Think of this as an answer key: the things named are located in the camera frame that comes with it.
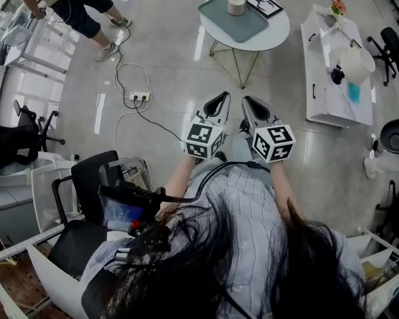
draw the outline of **glossy tile floor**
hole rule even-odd
[[[201,27],[197,7],[203,1],[114,0],[134,21],[131,38],[121,48],[123,62],[145,66],[151,80],[154,101],[144,115],[181,136],[195,102],[226,90],[232,95],[229,131],[235,134],[241,121],[243,96],[269,101],[294,129],[297,145],[285,165],[307,215],[346,234],[354,233],[358,226],[370,226],[374,206],[386,199],[388,181],[395,179],[399,183],[399,174],[367,180],[362,168],[363,158],[369,155],[371,135],[378,136],[387,121],[399,118],[399,75],[389,87],[383,87],[381,62],[377,63],[378,69],[371,78],[376,91],[373,127],[341,130],[308,122],[300,24],[312,4],[328,6],[331,0],[277,0],[289,16],[289,36],[282,45],[261,54],[245,90],[239,89],[207,54],[213,39]],[[380,31],[387,26],[398,31],[388,0],[343,1],[347,17],[357,23],[363,41],[368,35],[380,39]],[[111,29],[105,16],[90,12],[102,23],[106,34],[120,41],[126,36]],[[114,90],[118,55],[97,64],[94,58],[98,49],[94,44],[68,29],[65,33],[62,39],[53,39],[55,48],[65,51],[65,55],[56,54],[56,62],[69,65],[66,77],[60,77],[65,84],[10,70],[1,102],[2,123],[15,125],[17,119],[11,109],[15,97],[40,114],[59,110],[56,133],[67,143],[55,148],[58,153],[67,158],[74,153],[87,158],[113,150],[116,132],[118,151],[124,156],[147,159],[155,185],[164,185],[183,155],[181,144],[138,115],[123,117],[116,131],[119,117],[131,112]],[[220,54],[218,59],[235,74],[229,54]],[[243,72],[249,55],[239,53],[239,57]],[[127,92],[148,90],[144,71],[139,67],[122,68],[120,80]],[[225,147],[230,158],[230,146]]]

